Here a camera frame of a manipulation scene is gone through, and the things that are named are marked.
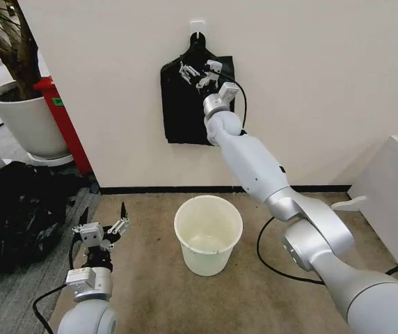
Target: red trash bin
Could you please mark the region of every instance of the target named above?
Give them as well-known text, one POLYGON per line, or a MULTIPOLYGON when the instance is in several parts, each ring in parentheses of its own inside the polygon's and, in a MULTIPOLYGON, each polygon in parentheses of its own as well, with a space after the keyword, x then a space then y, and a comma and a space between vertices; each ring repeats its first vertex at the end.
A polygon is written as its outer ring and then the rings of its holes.
POLYGON ((40 90, 45 97, 46 103, 58 125, 58 128, 65 139, 66 145, 74 157, 75 164, 82 175, 87 172, 92 172, 93 168, 90 166, 89 160, 86 156, 85 150, 80 143, 79 137, 75 132, 74 126, 67 114, 63 101, 58 94, 57 88, 51 77, 42 78, 33 86, 40 90))

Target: black trash bag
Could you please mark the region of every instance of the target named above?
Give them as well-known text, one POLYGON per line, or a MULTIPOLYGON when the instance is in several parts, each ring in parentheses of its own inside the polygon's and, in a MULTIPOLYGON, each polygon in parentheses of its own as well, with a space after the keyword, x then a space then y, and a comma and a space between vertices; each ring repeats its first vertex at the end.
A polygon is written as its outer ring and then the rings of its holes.
POLYGON ((0 169, 0 272, 44 259, 61 237, 67 198, 88 184, 18 161, 0 169))
MULTIPOLYGON (((169 143, 210 145, 204 126, 204 99, 179 73, 181 62, 200 72, 208 60, 222 63, 221 73, 234 79, 233 58, 213 55, 205 47, 205 36, 201 33, 199 37, 191 35, 189 49, 160 71, 165 137, 169 143)), ((219 78, 219 83, 223 82, 225 79, 219 78)), ((230 110, 234 111, 234 102, 230 110)))

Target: potted plant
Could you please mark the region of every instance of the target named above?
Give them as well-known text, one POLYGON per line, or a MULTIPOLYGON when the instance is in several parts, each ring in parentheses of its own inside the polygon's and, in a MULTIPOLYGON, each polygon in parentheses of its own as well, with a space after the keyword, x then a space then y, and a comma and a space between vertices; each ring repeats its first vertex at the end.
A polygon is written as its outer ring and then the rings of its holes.
POLYGON ((69 155, 44 97, 38 47, 17 0, 0 0, 0 59, 14 81, 0 86, 0 117, 29 157, 41 161, 69 155))

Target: black baseboard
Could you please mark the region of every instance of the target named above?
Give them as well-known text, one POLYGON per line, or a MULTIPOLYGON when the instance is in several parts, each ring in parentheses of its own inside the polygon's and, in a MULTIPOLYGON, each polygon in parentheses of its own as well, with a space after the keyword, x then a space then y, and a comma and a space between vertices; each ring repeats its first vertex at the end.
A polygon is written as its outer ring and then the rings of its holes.
MULTIPOLYGON (((351 185, 292 186, 300 193, 345 192, 351 185)), ((119 193, 243 193, 240 186, 111 186, 101 188, 103 195, 119 193)))

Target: green label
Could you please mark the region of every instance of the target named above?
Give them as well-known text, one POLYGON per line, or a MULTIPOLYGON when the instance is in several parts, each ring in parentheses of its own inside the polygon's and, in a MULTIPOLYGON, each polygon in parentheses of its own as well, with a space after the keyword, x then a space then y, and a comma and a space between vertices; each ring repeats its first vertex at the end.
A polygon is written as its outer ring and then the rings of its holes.
POLYGON ((64 106, 63 101, 59 97, 53 97, 52 102, 54 103, 54 106, 64 106))

